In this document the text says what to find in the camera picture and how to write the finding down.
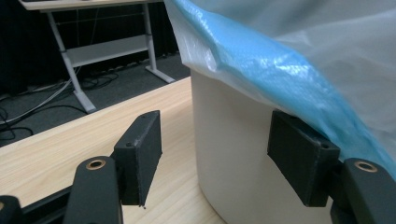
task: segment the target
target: translucent plastic sheet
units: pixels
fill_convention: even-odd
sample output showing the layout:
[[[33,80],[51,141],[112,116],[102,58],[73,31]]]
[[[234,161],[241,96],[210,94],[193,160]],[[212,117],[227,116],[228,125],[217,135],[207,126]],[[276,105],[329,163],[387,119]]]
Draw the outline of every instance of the translucent plastic sheet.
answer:
[[[165,0],[183,63],[396,179],[396,2]]]

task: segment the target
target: dark background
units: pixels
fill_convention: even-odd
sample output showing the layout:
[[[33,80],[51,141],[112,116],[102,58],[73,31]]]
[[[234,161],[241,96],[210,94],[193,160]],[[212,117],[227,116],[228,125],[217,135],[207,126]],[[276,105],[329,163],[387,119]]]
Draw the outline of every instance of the dark background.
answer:
[[[163,3],[148,4],[157,57],[177,51]],[[141,5],[100,7],[53,13],[67,49],[145,33]],[[84,66],[84,73],[138,63],[146,51]],[[28,11],[17,0],[0,0],[0,94],[25,91],[68,79],[46,14]]]

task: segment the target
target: black floor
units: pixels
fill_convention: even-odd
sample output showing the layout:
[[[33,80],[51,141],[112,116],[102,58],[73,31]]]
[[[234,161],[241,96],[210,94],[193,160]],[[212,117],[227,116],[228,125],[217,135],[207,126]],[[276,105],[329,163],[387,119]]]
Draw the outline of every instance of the black floor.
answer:
[[[146,71],[145,66],[147,65],[149,65],[149,62],[141,63],[138,66],[122,68],[116,72],[116,75],[109,73],[108,75],[85,79],[83,85],[86,87],[86,90],[84,91],[96,108],[101,110],[167,85],[166,82]],[[160,71],[176,80],[190,75],[190,70],[181,64],[179,55],[158,59],[157,66]],[[60,88],[61,86],[54,88],[52,91],[40,91],[3,99],[0,101],[0,115],[3,117],[7,116],[7,119],[13,119],[39,105]],[[37,134],[68,121],[86,116],[83,112],[76,109],[79,108],[82,110],[82,107],[72,93],[72,90],[71,85],[69,85],[63,93],[49,104],[44,105],[41,109],[37,109],[37,111],[42,111],[29,115],[26,119],[12,125],[12,131],[9,130],[8,126],[4,124],[0,125],[0,131],[2,131],[0,132],[0,147],[30,136],[31,134],[28,129],[34,134]]]

